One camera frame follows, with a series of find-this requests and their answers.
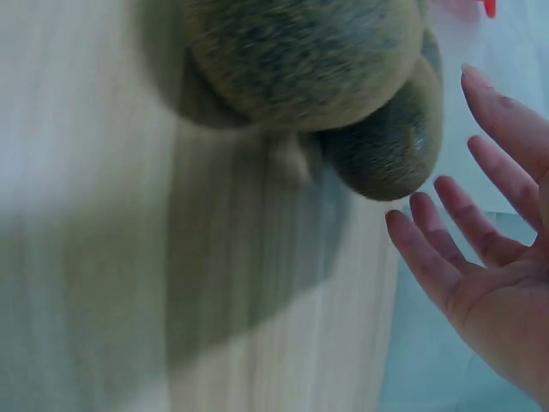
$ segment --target finger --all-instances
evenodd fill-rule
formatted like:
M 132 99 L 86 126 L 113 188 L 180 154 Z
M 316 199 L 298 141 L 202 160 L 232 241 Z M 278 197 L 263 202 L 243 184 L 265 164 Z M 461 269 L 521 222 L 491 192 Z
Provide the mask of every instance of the finger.
M 471 137 L 468 147 L 480 168 L 511 206 L 536 232 L 541 231 L 538 185 L 530 175 L 501 149 L 480 136 Z
M 435 305 L 445 311 L 462 274 L 429 244 L 423 233 L 403 213 L 394 210 L 385 219 L 391 241 L 419 285 Z
M 438 178 L 435 189 L 450 217 L 486 266 L 505 266 L 527 250 L 525 245 L 504 237 L 452 178 Z
M 458 270 L 465 270 L 468 262 L 455 244 L 431 198 L 425 193 L 410 197 L 413 221 L 431 246 Z
M 480 127 L 539 183 L 549 170 L 549 122 L 501 95 L 474 67 L 464 66 L 462 88 Z

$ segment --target fingernail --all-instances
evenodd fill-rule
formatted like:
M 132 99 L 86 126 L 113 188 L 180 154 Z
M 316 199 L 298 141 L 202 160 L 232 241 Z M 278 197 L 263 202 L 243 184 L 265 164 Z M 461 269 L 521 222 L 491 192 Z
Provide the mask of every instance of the fingernail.
M 462 64 L 463 78 L 480 88 L 491 88 L 492 84 L 480 70 L 470 64 Z

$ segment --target plush toy head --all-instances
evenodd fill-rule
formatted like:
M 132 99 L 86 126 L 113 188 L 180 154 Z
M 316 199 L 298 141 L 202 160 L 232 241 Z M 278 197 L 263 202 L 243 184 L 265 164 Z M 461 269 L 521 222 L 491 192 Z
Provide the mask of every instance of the plush toy head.
M 318 132 L 355 191 L 426 181 L 441 138 L 440 57 L 427 0 L 186 0 L 191 52 L 213 90 L 268 127 Z

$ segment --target wood grain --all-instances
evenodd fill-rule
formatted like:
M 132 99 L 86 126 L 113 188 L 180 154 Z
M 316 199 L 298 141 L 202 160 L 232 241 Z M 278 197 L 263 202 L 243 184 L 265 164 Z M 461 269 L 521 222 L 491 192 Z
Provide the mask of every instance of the wood grain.
M 179 22 L 0 3 L 0 410 L 375 410 L 388 205 L 291 185 L 184 75 Z

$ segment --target hand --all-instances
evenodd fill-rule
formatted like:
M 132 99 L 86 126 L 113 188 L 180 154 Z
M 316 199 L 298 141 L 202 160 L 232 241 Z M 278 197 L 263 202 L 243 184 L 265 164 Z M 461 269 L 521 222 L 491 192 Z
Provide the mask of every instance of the hand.
M 475 68 L 464 67 L 462 88 L 480 127 L 503 149 L 474 136 L 469 150 L 537 238 L 527 246 L 504 237 L 450 177 L 438 178 L 435 189 L 485 268 L 463 257 L 424 193 L 410 197 L 413 221 L 387 214 L 389 236 L 462 339 L 549 408 L 549 122 L 502 96 Z

